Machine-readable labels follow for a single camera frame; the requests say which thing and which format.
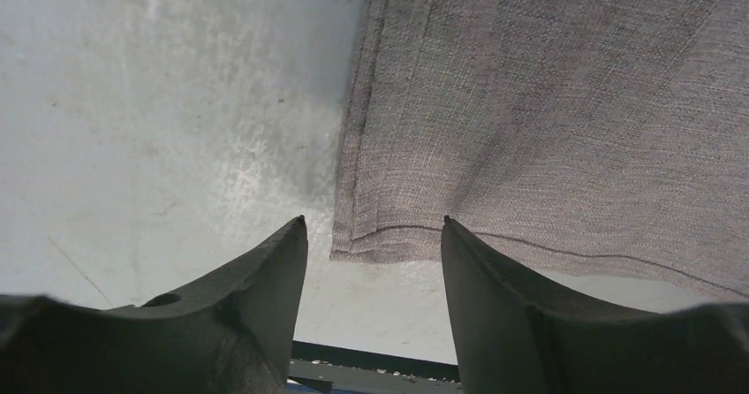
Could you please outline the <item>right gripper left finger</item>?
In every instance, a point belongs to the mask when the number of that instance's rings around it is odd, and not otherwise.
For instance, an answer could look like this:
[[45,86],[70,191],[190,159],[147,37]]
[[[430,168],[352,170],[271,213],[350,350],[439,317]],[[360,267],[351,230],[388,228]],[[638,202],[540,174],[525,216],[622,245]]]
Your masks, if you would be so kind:
[[280,393],[306,274],[306,222],[142,306],[1,298],[4,393]]

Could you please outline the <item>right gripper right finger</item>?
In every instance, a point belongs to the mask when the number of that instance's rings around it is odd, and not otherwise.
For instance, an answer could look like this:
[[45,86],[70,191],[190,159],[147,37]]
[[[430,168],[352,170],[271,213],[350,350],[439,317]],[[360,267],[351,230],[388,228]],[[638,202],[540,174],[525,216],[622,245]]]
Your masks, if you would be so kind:
[[745,393],[748,307],[667,314],[574,291],[446,218],[442,268],[466,393]]

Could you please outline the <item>grey cloth napkin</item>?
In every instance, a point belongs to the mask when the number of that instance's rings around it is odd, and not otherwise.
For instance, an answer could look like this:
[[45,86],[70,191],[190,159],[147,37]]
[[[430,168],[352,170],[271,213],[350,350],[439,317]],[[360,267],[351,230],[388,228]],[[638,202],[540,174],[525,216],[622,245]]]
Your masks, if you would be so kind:
[[748,0],[367,0],[330,256],[748,297]]

